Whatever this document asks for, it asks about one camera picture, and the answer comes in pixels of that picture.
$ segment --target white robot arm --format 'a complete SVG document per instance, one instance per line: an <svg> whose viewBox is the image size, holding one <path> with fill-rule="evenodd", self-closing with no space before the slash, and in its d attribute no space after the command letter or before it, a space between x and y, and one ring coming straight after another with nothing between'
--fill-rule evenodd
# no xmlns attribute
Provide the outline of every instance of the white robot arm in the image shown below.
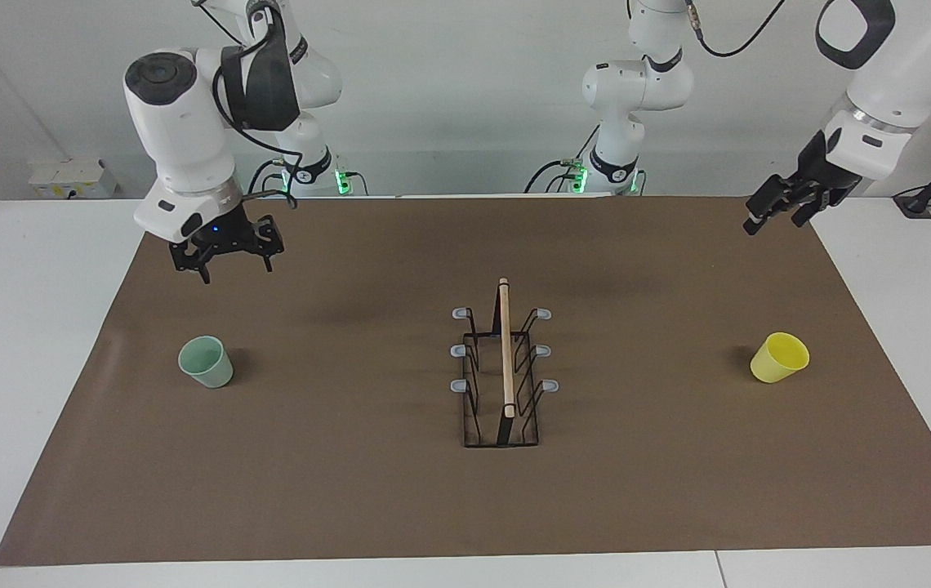
<svg viewBox="0 0 931 588"><path fill-rule="evenodd" d="M223 10L237 4L212 2L222 3ZM273 133L279 145L274 150L285 156L286 186L316 185L327 177L335 183L335 175L326 173L331 150L301 106L338 100L338 71L309 50L283 0L250 0L243 15L249 47L157 51L141 57L125 75L132 120L157 164L157 181L138 207L136 222L171 243L176 269L198 271L205 283L207 262L219 254L254 253L272 271L270 257L283 252L272 217L247 219L225 127L271 149L245 130ZM302 83L293 71L311 83ZM287 190L281 194L293 202Z"/></svg>
<svg viewBox="0 0 931 588"><path fill-rule="evenodd" d="M219 11L229 12L237 19L238 28L245 38L252 38L252 24L246 18L247 0L194 0ZM320 55L309 45L298 29L287 0L275 0L283 20L287 39L287 57L291 61L291 72L295 81L295 94L299 108L313 109L335 104L342 96L342 75L338 67L327 57ZM295 178L287 177L291 165L285 165L286 182L295 187L297 194L330 194L338 189L337 176L332 174L336 167L334 155L324 140L323 129L317 119L308 112L300 112L293 124L274 135L280 148L302 153L301 164L297 165Z"/></svg>
<svg viewBox="0 0 931 588"><path fill-rule="evenodd" d="M683 62L688 30L684 0L630 0L629 36L644 57L595 65L586 72L586 103L599 113L599 138L585 153L585 191L625 193L632 189L644 124L637 111L682 107L694 88Z"/></svg>
<svg viewBox="0 0 931 588"><path fill-rule="evenodd" d="M798 171L772 176L749 198L749 234L797 206L793 222L803 226L862 180L890 176L931 116L931 0L829 0L817 20L817 48L854 70L854 79L803 149Z"/></svg>

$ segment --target wooden dowel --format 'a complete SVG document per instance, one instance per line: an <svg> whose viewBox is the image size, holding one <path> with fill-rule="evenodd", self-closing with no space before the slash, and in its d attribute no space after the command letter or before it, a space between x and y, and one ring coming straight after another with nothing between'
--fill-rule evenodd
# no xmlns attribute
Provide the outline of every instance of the wooden dowel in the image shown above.
<svg viewBox="0 0 931 588"><path fill-rule="evenodd" d="M506 418L517 417L517 399L513 385L513 323L510 321L510 280L503 278L498 283L498 298L502 316L502 393L506 401Z"/></svg>

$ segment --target mint green cup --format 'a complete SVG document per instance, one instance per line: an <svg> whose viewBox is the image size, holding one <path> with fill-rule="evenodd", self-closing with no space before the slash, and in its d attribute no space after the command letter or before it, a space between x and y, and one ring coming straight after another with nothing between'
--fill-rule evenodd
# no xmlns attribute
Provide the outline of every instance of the mint green cup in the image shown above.
<svg viewBox="0 0 931 588"><path fill-rule="evenodd" d="M207 388L221 388L234 377L226 347L215 337L198 337L179 351L179 369Z"/></svg>

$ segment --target brown mat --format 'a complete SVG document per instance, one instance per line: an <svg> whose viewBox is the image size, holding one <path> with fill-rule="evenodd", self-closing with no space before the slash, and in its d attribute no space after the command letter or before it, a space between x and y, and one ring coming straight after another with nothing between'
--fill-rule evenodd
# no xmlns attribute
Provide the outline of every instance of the brown mat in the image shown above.
<svg viewBox="0 0 931 588"><path fill-rule="evenodd" d="M931 433L810 229L748 238L733 198L250 208L276 273L204 287L142 243L0 565L931 544ZM450 313L486 323L502 275L554 311L563 391L539 448L466 450ZM765 386L776 330L813 365ZM225 390L176 367L205 332Z"/></svg>

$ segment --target cup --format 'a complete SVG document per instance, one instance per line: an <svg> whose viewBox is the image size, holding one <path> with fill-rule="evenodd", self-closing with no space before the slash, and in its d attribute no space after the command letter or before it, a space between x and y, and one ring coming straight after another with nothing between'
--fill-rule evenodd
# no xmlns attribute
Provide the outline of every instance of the cup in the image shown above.
<svg viewBox="0 0 931 588"><path fill-rule="evenodd" d="M809 364L810 351L802 341L787 332L775 332L752 358L750 368L760 382L776 384Z"/></svg>
<svg viewBox="0 0 931 588"><path fill-rule="evenodd" d="M221 388L234 377L226 347L215 337L198 337L179 351L179 369L207 388Z"/></svg>

